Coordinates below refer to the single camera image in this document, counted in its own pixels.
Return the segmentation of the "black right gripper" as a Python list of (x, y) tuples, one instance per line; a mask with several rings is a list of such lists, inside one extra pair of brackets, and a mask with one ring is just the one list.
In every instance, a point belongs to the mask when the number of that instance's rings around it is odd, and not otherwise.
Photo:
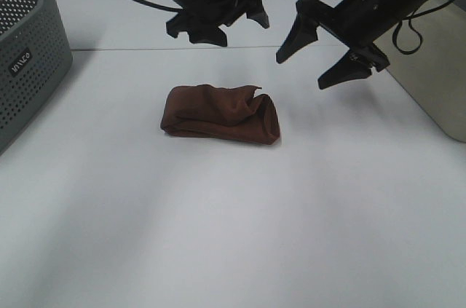
[(342, 0), (335, 7), (320, 0), (298, 0), (296, 18), (276, 53), (276, 61), (284, 63), (316, 42), (317, 28), (323, 27), (347, 45), (348, 51), (319, 77), (319, 89), (367, 79), (372, 75), (372, 68), (380, 72), (390, 64), (374, 41), (410, 12), (411, 0)]

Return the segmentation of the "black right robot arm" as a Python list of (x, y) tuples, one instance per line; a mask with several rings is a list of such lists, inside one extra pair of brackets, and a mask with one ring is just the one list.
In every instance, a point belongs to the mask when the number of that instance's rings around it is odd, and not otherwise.
[(323, 28), (348, 48), (345, 55), (317, 83), (321, 90), (343, 82), (366, 79), (373, 71), (390, 64), (375, 45), (394, 25), (419, 17), (417, 11), (429, 0), (342, 0), (331, 7), (320, 0), (298, 0), (296, 19), (283, 45), (276, 53), (278, 63), (317, 41)]

